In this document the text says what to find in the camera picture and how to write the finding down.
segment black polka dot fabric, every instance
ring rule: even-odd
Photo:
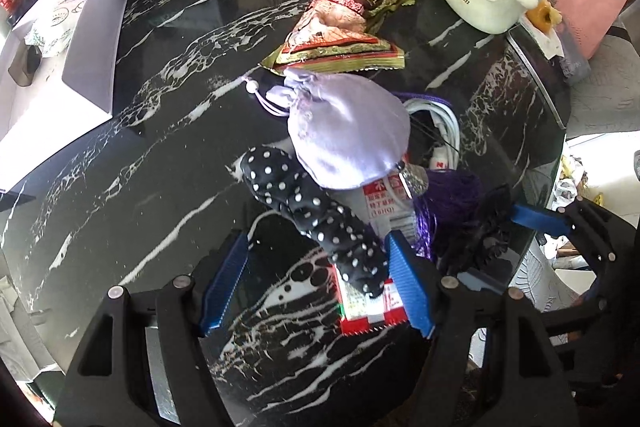
[[[274,147],[254,147],[240,167],[255,198],[317,241],[345,281],[373,297],[382,293],[388,260],[379,238],[348,207],[332,200],[297,158]]]

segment snack package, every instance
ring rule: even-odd
[[[404,52],[373,34],[384,17],[415,0],[312,0],[285,43],[261,65],[318,73],[404,68]]]
[[[334,267],[334,277],[340,302],[340,331],[344,335],[359,335],[379,330],[409,319],[404,311],[398,288],[391,279],[385,281],[382,295],[369,297],[342,281]]]
[[[61,54],[71,42],[83,6],[84,0],[60,1],[33,23],[25,44],[38,46],[43,58]]]

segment bread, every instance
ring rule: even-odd
[[[562,22],[562,14],[551,6],[549,0],[541,0],[537,7],[527,11],[527,18],[544,34]]]

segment white box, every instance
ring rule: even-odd
[[[127,0],[86,0],[65,52],[43,58],[33,83],[7,71],[34,20],[60,0],[39,0],[0,53],[0,191],[11,190],[44,160],[111,118],[113,71]]]

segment purple string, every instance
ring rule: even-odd
[[[429,188],[414,199],[416,253],[434,261],[431,250],[438,224],[448,227],[469,221],[480,203],[482,185],[472,172],[427,171]]]
[[[447,102],[447,100],[445,100],[444,98],[439,98],[437,96],[433,96],[430,94],[424,94],[422,93],[418,93],[418,92],[401,92],[401,91],[391,91],[391,94],[394,96],[397,96],[398,98],[421,98],[423,100],[430,100],[431,102],[438,102],[438,103],[443,103],[444,105],[446,105],[447,107],[449,107],[450,109],[452,109],[452,106],[449,102]]]

